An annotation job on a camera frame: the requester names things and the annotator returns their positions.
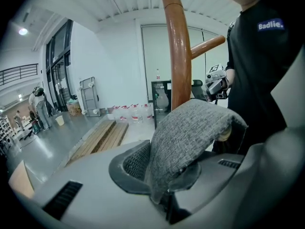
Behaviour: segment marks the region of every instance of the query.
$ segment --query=railing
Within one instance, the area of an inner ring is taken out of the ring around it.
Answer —
[[[38,75],[37,63],[17,66],[0,71],[0,86],[22,78]]]

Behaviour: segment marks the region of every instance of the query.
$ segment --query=mesh panel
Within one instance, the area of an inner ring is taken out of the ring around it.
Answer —
[[[125,172],[138,180],[144,181],[146,168],[149,163],[150,144],[140,148],[128,156],[123,163]]]

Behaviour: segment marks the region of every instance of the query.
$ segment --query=ceiling light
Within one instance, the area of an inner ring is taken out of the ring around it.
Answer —
[[[19,34],[22,35],[22,36],[26,35],[27,33],[28,33],[28,30],[25,29],[25,28],[22,28],[22,29],[19,30]]]

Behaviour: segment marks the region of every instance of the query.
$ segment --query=black vent grille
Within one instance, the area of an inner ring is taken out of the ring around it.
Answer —
[[[230,167],[230,168],[233,168],[233,169],[238,169],[239,166],[240,166],[239,163],[232,162],[232,161],[225,160],[225,159],[222,159],[222,160],[218,161],[218,163],[222,166],[227,166],[227,167]]]
[[[60,220],[81,187],[81,183],[69,181],[43,208],[43,210],[55,219]]]

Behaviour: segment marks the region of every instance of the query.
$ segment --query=black t-shirt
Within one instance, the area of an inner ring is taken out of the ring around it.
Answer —
[[[297,50],[291,27],[280,14],[263,2],[241,12],[228,37],[229,62],[235,69],[228,108],[249,125],[249,145],[264,142],[285,128],[271,91],[292,64]]]

